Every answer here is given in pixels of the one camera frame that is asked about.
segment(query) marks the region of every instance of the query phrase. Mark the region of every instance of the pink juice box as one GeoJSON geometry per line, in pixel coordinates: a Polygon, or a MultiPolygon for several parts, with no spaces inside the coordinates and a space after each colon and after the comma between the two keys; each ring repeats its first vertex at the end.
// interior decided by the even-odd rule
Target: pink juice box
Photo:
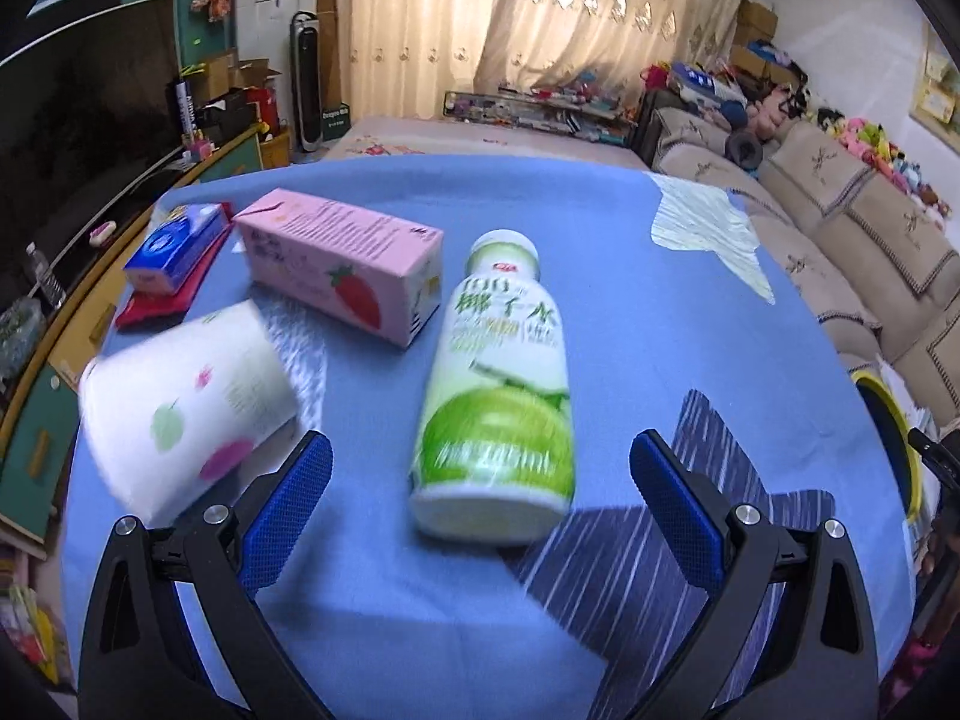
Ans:
{"type": "Polygon", "coordinates": [[[440,305],[438,229],[285,189],[233,220],[254,280],[399,346],[440,305]]]}

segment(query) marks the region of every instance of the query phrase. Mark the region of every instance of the bottle label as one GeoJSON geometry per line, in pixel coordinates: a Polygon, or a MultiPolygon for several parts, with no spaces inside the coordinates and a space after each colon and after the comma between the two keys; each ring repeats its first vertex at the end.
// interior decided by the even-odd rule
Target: bottle label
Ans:
{"type": "Polygon", "coordinates": [[[573,498],[563,324],[544,288],[510,272],[453,293],[421,415],[414,484],[520,485],[573,498]]]}

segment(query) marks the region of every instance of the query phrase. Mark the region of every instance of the metal screw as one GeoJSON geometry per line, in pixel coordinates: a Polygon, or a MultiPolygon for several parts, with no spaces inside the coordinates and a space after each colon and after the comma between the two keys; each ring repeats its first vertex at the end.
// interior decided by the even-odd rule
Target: metal screw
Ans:
{"type": "Polygon", "coordinates": [[[208,525],[219,525],[230,516],[230,509],[221,503],[214,504],[203,513],[203,522],[208,525]]]}
{"type": "Polygon", "coordinates": [[[116,531],[117,536],[129,536],[136,530],[136,519],[133,517],[120,517],[113,529],[116,531]]]}
{"type": "Polygon", "coordinates": [[[839,519],[829,519],[824,522],[824,531],[830,538],[843,538],[847,534],[847,529],[839,519]]]}
{"type": "Polygon", "coordinates": [[[755,525],[760,522],[760,512],[757,512],[757,509],[749,503],[740,504],[736,507],[734,514],[744,525],[755,525]]]}

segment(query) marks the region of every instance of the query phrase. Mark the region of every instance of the white cloth patch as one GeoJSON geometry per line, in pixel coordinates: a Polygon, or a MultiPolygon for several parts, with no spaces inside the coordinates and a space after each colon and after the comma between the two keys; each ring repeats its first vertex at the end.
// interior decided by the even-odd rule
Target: white cloth patch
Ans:
{"type": "Polygon", "coordinates": [[[712,251],[761,298],[776,303],[757,259],[760,239],[726,191],[669,175],[648,175],[664,195],[650,228],[654,243],[677,251],[712,251]]]}

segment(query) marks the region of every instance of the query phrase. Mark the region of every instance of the plastic bag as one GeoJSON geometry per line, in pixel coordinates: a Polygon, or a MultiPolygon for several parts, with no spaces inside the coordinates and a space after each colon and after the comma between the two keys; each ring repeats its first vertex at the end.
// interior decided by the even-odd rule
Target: plastic bag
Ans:
{"type": "Polygon", "coordinates": [[[13,379],[27,365],[47,329],[40,300],[18,298],[0,316],[0,378],[13,379]]]}

